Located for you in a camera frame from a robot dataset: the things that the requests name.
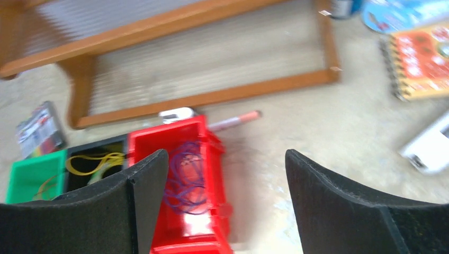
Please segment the orange snack packet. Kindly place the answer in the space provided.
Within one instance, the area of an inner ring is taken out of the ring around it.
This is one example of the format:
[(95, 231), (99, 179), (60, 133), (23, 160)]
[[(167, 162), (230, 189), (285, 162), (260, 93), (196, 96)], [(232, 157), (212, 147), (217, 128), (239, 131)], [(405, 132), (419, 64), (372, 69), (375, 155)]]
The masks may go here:
[(395, 97), (448, 97), (448, 20), (394, 32), (380, 46)]

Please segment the wooden two-tier shelf rack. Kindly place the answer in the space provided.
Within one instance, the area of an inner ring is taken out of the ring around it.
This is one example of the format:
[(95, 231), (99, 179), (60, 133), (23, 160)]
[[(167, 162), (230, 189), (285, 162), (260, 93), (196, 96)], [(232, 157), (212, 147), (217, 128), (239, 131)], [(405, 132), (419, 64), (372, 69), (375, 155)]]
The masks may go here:
[(73, 129), (340, 80), (330, 1), (1, 1), (1, 79), (57, 65)]

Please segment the white orange marker pen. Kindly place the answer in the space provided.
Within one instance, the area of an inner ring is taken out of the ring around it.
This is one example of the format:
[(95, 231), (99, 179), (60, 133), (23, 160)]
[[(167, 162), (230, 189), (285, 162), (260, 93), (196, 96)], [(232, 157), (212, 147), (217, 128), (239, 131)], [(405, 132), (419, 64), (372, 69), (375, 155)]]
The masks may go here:
[(231, 117), (226, 120), (222, 120), (216, 123), (208, 125), (208, 129), (212, 132), (219, 132), (235, 126), (254, 121), (262, 116), (262, 113), (258, 110), (251, 111), (239, 116)]

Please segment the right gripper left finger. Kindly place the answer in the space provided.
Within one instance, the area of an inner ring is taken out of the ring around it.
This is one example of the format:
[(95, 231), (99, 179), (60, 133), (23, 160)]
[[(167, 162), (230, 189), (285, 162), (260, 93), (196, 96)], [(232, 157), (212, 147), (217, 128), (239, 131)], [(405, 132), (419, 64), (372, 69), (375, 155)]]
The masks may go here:
[(1, 205), (1, 253), (149, 253), (168, 153), (51, 201)]

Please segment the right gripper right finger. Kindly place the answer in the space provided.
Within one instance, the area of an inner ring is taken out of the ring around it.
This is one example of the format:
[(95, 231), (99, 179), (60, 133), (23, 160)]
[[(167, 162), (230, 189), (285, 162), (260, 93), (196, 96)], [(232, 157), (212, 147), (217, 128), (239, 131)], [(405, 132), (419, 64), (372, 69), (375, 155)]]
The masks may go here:
[(296, 150), (285, 169), (304, 253), (448, 253), (448, 205), (388, 194)]

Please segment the white usb charger block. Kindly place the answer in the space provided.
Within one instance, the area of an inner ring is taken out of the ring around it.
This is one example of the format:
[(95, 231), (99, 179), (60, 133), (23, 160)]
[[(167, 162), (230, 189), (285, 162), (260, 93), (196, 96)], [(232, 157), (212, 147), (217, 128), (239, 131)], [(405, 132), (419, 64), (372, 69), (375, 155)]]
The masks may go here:
[(404, 145), (398, 153), (424, 175), (434, 175), (448, 169), (448, 112)]

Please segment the pack of coloured markers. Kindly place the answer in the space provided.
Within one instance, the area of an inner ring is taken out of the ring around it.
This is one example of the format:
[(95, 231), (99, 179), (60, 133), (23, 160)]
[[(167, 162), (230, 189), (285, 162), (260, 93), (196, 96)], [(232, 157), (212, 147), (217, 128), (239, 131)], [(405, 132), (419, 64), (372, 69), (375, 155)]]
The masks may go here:
[(16, 126), (16, 137), (23, 159), (59, 151), (67, 144), (51, 101), (40, 104), (28, 119)]

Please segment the green plastic bin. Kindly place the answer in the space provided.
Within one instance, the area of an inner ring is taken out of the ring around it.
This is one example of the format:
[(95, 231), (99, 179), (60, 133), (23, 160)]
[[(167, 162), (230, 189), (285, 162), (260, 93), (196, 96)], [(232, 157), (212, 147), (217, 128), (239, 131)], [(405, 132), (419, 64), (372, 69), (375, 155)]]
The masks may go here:
[(5, 203), (51, 200), (65, 190), (66, 150), (12, 164)]

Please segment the red plastic bin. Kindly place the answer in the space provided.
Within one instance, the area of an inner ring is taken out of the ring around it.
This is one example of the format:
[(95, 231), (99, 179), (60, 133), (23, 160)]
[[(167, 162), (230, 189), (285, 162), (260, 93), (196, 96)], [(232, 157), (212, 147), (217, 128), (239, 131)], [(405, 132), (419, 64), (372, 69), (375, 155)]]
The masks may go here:
[(221, 140), (205, 116), (133, 131), (129, 165), (157, 150), (168, 152), (168, 176), (151, 253), (232, 253), (233, 208), (227, 202)]

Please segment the black plastic bin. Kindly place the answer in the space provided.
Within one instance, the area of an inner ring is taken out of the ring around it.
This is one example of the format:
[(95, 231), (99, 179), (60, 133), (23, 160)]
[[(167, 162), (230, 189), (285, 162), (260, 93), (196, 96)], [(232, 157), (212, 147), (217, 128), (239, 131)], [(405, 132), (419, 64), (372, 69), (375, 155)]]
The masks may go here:
[(68, 148), (65, 192), (111, 176), (128, 167), (126, 134)]

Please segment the light blue stapler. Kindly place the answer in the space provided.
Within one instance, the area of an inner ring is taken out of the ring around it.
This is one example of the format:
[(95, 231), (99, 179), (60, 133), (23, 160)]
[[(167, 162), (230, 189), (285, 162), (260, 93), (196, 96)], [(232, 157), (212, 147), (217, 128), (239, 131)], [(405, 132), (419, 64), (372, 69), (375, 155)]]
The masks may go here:
[(174, 122), (190, 119), (197, 116), (195, 110), (190, 107), (180, 107), (172, 110), (166, 110), (158, 113), (164, 124), (171, 124)]

